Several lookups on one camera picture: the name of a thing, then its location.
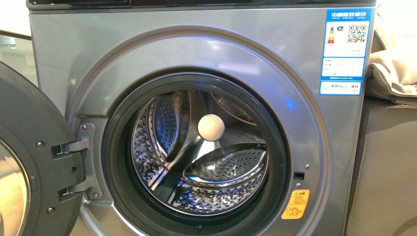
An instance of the washing machine door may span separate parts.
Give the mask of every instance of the washing machine door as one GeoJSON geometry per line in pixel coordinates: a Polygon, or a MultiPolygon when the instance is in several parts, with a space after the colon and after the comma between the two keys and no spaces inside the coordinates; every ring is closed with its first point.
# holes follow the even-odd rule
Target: washing machine door
{"type": "Polygon", "coordinates": [[[68,235],[84,180],[76,141],[53,103],[22,75],[0,62],[0,235],[68,235]]]}

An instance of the washing machine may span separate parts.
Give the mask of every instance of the washing machine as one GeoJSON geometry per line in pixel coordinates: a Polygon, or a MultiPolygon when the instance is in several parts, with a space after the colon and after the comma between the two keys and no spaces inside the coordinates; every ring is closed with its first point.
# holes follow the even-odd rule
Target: washing machine
{"type": "Polygon", "coordinates": [[[373,0],[27,6],[40,90],[0,64],[3,228],[343,235],[373,0]]]}

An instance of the white wall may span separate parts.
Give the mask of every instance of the white wall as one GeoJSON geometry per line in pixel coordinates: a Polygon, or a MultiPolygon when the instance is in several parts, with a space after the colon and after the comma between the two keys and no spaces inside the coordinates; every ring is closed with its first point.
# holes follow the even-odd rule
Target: white wall
{"type": "Polygon", "coordinates": [[[25,0],[0,0],[0,30],[30,36],[25,0]]]}

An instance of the blue light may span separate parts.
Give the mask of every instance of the blue light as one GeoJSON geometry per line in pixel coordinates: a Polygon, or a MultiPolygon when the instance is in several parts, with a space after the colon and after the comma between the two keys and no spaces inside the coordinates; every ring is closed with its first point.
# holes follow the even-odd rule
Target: blue light
{"type": "Polygon", "coordinates": [[[285,105],[287,105],[287,107],[288,107],[291,111],[295,111],[296,106],[294,105],[294,103],[293,103],[290,99],[286,98],[286,99],[284,100],[284,102],[285,102],[285,105]]]}

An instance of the energy label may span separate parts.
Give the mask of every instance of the energy label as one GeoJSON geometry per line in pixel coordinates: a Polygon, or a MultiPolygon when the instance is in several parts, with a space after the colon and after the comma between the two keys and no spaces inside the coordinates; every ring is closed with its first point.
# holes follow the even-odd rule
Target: energy label
{"type": "Polygon", "coordinates": [[[327,12],[321,95],[360,95],[371,8],[327,12]]]}

